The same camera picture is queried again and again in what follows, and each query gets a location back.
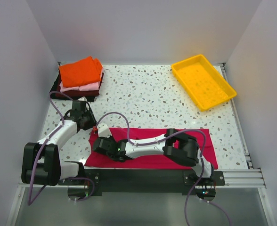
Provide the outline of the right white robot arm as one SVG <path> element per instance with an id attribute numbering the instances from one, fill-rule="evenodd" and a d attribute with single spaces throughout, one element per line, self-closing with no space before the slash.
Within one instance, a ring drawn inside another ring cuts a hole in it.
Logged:
<path id="1" fill-rule="evenodd" d="M 162 155 L 180 166 L 191 167 L 198 181 L 208 185 L 214 180 L 214 167 L 203 157 L 205 145 L 206 134 L 200 130 L 168 129 L 165 134 L 141 140 L 116 142 L 111 133 L 106 137 L 99 135 L 93 151 L 118 162 Z"/>

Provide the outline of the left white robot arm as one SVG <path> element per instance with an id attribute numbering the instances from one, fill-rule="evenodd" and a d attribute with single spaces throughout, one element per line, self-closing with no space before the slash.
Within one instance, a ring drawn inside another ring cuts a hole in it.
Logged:
<path id="1" fill-rule="evenodd" d="M 77 161 L 60 159 L 59 151 L 80 130 L 96 126 L 90 105 L 83 100 L 72 102 L 61 122 L 50 134 L 36 143 L 24 147 L 21 180 L 25 184 L 55 186 L 60 180 L 69 179 L 75 185 L 85 180 L 84 166 Z"/>

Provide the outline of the maroon folded t shirt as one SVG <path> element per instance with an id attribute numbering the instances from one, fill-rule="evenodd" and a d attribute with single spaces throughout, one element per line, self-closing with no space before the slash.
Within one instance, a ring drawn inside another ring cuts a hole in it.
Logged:
<path id="1" fill-rule="evenodd" d="M 60 77 L 60 74 L 59 74 L 57 76 L 54 84 L 53 84 L 53 87 L 52 87 L 51 91 L 60 92 L 60 86 L 59 86 L 60 82 L 61 82 L 61 77 Z M 99 95 L 99 90 L 96 90 L 96 91 L 67 91 L 67 92 L 63 92 L 63 93 L 68 95 L 72 99 L 78 99 L 78 98 L 81 98 L 81 97 L 96 97 L 96 96 Z M 53 98 L 53 99 L 67 99 L 67 97 L 65 97 L 61 94 L 58 94 L 58 93 L 52 94 L 51 98 Z"/>

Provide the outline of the pink folded t shirt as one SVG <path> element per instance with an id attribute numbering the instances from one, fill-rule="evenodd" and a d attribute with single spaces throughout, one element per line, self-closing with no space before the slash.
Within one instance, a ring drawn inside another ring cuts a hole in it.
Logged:
<path id="1" fill-rule="evenodd" d="M 101 85 L 101 81 L 77 86 L 77 87 L 64 87 L 63 83 L 60 82 L 60 91 L 61 92 L 67 92 L 67 91 L 96 91 L 99 90 L 99 86 Z"/>

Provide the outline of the black folded t shirt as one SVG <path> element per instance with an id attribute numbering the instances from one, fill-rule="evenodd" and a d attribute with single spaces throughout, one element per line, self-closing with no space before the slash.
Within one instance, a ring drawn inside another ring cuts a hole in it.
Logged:
<path id="1" fill-rule="evenodd" d="M 60 75 L 57 76 L 56 80 L 54 81 L 54 84 L 50 90 L 50 92 L 53 91 L 60 91 L 60 83 L 61 83 L 61 78 Z M 81 97 L 85 97 L 89 102 L 94 102 L 95 98 L 99 96 L 99 91 L 94 90 L 94 91 L 75 91 L 75 90 L 70 90 L 70 91 L 65 91 L 64 92 L 66 95 L 68 95 L 72 100 L 77 100 Z M 50 95 L 52 99 L 58 99 L 58 100 L 69 100 L 66 96 L 58 93 L 52 93 Z"/>

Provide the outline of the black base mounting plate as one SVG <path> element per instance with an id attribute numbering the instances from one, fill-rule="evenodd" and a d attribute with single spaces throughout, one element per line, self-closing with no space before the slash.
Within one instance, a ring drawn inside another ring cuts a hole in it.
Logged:
<path id="1" fill-rule="evenodd" d="M 68 186 L 68 194 L 83 197 L 84 192 L 94 196 L 104 193 L 181 193 L 186 195 L 198 176 L 192 169 L 86 169 L 85 180 L 59 181 Z"/>

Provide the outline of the orange folded t shirt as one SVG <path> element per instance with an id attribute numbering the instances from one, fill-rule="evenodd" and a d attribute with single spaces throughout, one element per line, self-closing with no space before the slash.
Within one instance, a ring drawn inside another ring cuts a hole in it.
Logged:
<path id="1" fill-rule="evenodd" d="M 91 56 L 75 63 L 59 66 L 61 81 L 66 88 L 100 82 L 102 69 L 100 61 Z"/>

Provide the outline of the yellow plastic tray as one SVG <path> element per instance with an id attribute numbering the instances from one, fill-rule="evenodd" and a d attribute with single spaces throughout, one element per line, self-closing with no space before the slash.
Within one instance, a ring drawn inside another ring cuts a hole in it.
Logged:
<path id="1" fill-rule="evenodd" d="M 174 77 L 201 112 L 227 102 L 237 95 L 202 54 L 174 63 L 171 69 Z"/>

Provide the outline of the aluminium frame rail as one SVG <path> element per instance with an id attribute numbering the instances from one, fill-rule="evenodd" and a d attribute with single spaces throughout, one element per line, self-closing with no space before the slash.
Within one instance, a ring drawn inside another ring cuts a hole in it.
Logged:
<path id="1" fill-rule="evenodd" d="M 192 169 L 86 169 L 85 175 L 96 186 L 192 186 L 198 176 Z M 201 178 L 200 187 L 265 188 L 260 169 L 215 170 L 210 178 Z"/>

